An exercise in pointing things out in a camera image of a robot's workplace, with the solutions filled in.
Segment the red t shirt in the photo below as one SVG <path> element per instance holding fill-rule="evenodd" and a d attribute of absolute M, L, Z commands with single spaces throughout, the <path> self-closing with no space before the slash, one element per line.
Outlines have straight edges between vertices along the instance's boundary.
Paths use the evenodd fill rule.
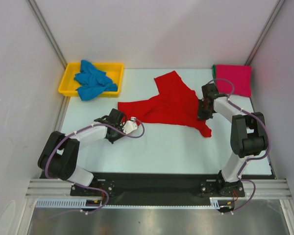
<path fill-rule="evenodd" d="M 204 120 L 197 119 L 200 101 L 176 71 L 154 79 L 159 94 L 147 100 L 119 102 L 118 110 L 128 118 L 136 117 L 144 123 L 171 124 L 197 129 L 210 138 L 212 130 Z"/>

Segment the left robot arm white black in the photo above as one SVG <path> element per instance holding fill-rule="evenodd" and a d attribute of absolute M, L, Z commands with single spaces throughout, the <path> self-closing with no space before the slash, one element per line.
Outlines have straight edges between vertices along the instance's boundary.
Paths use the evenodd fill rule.
<path fill-rule="evenodd" d="M 90 125 L 71 134 L 54 131 L 50 134 L 38 160 L 45 179 L 60 179 L 75 183 L 84 193 L 92 196 L 101 185 L 93 173 L 78 166 L 80 150 L 87 146 L 110 142 L 113 144 L 125 135 L 126 115 L 112 109 L 110 114 L 97 118 Z"/>

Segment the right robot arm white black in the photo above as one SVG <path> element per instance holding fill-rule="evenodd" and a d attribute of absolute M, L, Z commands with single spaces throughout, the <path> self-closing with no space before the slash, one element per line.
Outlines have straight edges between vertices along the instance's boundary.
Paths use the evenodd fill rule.
<path fill-rule="evenodd" d="M 250 161 L 261 160 L 262 151 L 269 152 L 270 141 L 264 115 L 250 113 L 230 100 L 228 94 L 218 91 L 212 82 L 201 87 L 203 98 L 199 102 L 197 118 L 208 120 L 218 113 L 231 123 L 230 146 L 232 154 L 226 166 L 219 171 L 214 182 L 202 182 L 204 196 L 244 196 L 241 176 Z"/>

